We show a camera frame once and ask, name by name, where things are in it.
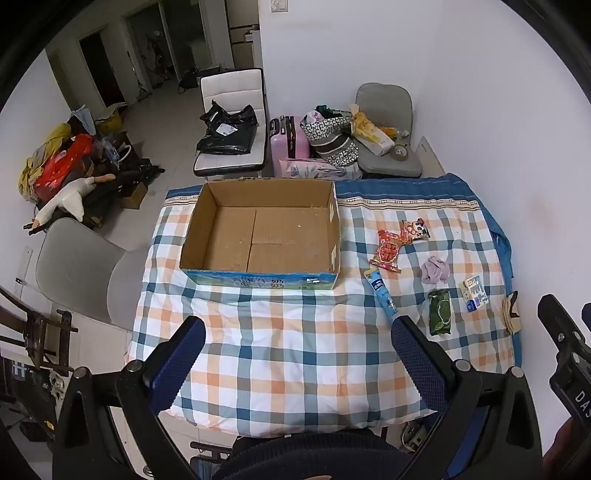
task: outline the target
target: checkered blanket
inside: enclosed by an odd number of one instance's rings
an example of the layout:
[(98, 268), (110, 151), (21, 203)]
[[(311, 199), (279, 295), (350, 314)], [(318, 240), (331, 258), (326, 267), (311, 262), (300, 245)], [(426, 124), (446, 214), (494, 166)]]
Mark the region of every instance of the checkered blanket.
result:
[[(392, 348), (392, 320), (363, 278), (378, 229), (396, 232), (400, 220), (419, 217), (431, 239), (402, 249), (402, 273), (381, 271), (399, 313), (452, 359), (490, 372), (514, 364), (501, 320), (511, 281), (508, 249), (502, 248), (508, 242), (467, 185), (451, 175), (336, 185), (342, 267), (332, 291), (195, 284), (178, 263), (200, 188), (169, 192), (146, 262), (128, 359), (146, 359), (187, 316), (204, 320), (206, 345), (172, 415), (227, 433), (270, 437), (386, 426), (429, 413)], [(420, 267), (431, 255), (450, 265), (451, 335), (429, 335), (427, 294), (434, 286), (421, 283)], [(457, 286), (475, 274), (490, 304), (468, 313)]]

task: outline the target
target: black bag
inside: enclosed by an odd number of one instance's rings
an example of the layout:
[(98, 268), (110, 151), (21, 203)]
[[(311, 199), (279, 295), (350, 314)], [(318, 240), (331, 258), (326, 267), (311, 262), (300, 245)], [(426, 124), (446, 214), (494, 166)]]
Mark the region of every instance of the black bag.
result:
[(181, 81), (178, 83), (178, 93), (184, 93), (190, 88), (199, 87), (200, 78), (201, 75), (199, 75), (199, 70), (197, 70), (197, 68), (193, 67), (186, 71), (183, 78), (181, 78)]
[(207, 134), (197, 144), (197, 151), (213, 155), (244, 155), (251, 152), (258, 121), (251, 105), (229, 114), (212, 101), (209, 112), (200, 119), (207, 125)]

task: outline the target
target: stuffed goose toy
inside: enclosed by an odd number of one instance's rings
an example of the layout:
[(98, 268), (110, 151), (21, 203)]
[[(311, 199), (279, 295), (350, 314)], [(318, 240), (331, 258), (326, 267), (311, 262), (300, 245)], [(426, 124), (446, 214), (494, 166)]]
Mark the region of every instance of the stuffed goose toy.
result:
[(57, 207), (71, 213), (76, 220), (82, 221), (84, 217), (84, 207), (82, 205), (82, 198), (88, 195), (96, 188), (97, 183), (111, 181), (115, 179), (115, 175), (109, 173), (101, 177), (87, 177), (71, 181), (65, 185), (56, 196), (54, 196), (47, 204), (39, 210), (33, 221), (32, 229), (47, 223), (53, 212)]

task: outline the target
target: blue tube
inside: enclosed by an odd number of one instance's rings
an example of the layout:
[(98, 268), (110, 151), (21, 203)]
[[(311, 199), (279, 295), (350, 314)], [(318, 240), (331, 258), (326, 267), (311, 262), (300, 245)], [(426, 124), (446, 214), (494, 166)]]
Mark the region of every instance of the blue tube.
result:
[(379, 304), (385, 310), (386, 315), (388, 315), (388, 318), (394, 320), (398, 316), (398, 310), (392, 302), (392, 297), (390, 296), (390, 292), (384, 284), (379, 269), (370, 268), (369, 270), (363, 272), (363, 276), (367, 278), (367, 281), (375, 290), (375, 294), (378, 297)]

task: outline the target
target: small box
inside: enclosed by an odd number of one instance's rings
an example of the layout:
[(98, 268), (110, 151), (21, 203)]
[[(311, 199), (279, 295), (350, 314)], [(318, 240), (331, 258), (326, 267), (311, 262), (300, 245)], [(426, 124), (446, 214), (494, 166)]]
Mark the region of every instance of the small box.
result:
[(122, 192), (123, 196), (119, 200), (121, 208), (139, 210), (139, 206), (147, 193), (148, 189), (143, 182), (139, 182), (137, 185), (124, 189)]
[(474, 312), (489, 303), (480, 275), (474, 275), (465, 279), (460, 283), (460, 290), (466, 300), (466, 306), (469, 312)]

